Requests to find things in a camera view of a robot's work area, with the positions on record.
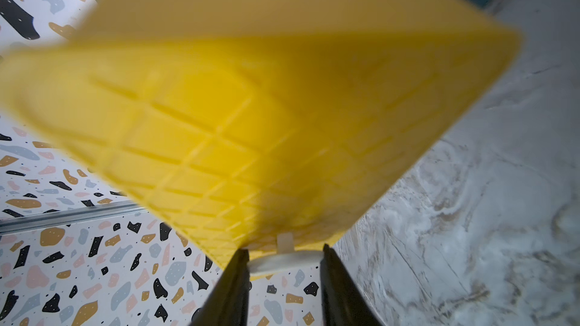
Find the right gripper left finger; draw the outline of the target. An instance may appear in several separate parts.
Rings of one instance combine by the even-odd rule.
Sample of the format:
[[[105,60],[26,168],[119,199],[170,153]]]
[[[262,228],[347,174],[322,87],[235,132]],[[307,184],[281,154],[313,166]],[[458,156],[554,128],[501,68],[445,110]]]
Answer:
[[[213,291],[190,323],[246,326],[249,315],[249,252],[239,249],[223,271]]]

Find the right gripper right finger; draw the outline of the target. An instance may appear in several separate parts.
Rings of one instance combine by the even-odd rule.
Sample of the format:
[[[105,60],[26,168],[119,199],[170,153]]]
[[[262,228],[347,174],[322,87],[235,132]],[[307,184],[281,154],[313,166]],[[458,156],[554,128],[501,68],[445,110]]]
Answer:
[[[322,309],[325,325],[380,326],[333,248],[325,244],[320,263]]]

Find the yellow top drawer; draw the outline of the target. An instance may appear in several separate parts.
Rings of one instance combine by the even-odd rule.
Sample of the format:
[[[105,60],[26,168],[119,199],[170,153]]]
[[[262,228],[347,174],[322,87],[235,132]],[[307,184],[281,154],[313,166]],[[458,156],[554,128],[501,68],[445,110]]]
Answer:
[[[224,267],[336,242],[521,42],[465,0],[101,0],[1,106]]]

